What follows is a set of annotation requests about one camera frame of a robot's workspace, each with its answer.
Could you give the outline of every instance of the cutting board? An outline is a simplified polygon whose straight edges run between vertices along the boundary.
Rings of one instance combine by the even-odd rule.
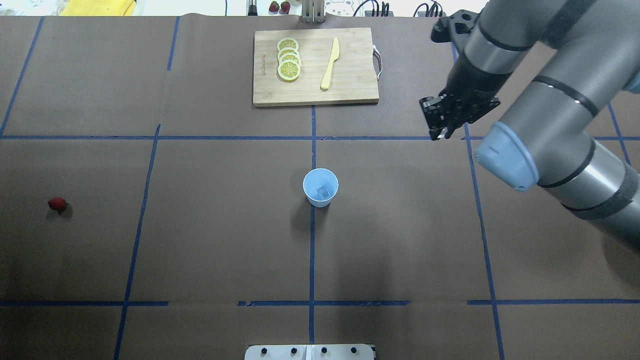
[[[320,90],[333,38],[340,42],[340,58],[333,64],[331,87]],[[278,50],[282,38],[298,41],[300,77],[285,82],[278,77]],[[253,48],[253,105],[300,106],[377,103],[378,80],[373,67],[371,28],[256,31]]]

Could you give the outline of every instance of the lime slice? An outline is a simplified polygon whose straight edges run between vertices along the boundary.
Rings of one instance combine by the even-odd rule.
[[[296,63],[298,63],[298,65],[301,64],[300,57],[295,53],[285,53],[280,57],[280,59],[278,59],[278,63],[282,63],[283,61],[287,61],[287,60],[293,60]]]
[[[300,48],[300,45],[294,38],[284,38],[278,41],[278,51],[284,49],[285,47],[291,47],[295,50],[298,50]]]
[[[282,50],[278,52],[278,59],[280,59],[282,55],[289,54],[289,53],[296,54],[298,55],[298,57],[300,57],[300,53],[298,53],[298,50],[295,50],[292,47],[284,47]]]
[[[278,76],[284,81],[294,81],[300,76],[300,64],[293,60],[285,60],[278,65]]]

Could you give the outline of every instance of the blue cup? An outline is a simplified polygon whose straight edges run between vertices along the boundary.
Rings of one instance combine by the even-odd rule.
[[[323,208],[338,192],[338,178],[325,168],[311,170],[302,180],[302,189],[311,205]]]

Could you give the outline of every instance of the yellow towel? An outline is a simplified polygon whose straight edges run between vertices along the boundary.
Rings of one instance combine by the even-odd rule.
[[[123,16],[134,0],[69,0],[62,16]]]

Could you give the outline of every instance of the red strawberry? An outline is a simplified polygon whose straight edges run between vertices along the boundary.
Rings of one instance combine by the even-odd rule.
[[[280,9],[280,5],[278,5],[276,1],[272,1],[271,6],[269,6],[269,11],[272,13],[276,13],[278,12],[279,9]]]
[[[55,197],[49,200],[49,207],[58,213],[61,213],[67,208],[67,202],[61,197]]]
[[[282,4],[280,4],[280,8],[282,9],[283,13],[289,13],[289,10],[291,9],[291,4],[289,4],[288,1],[283,1]]]

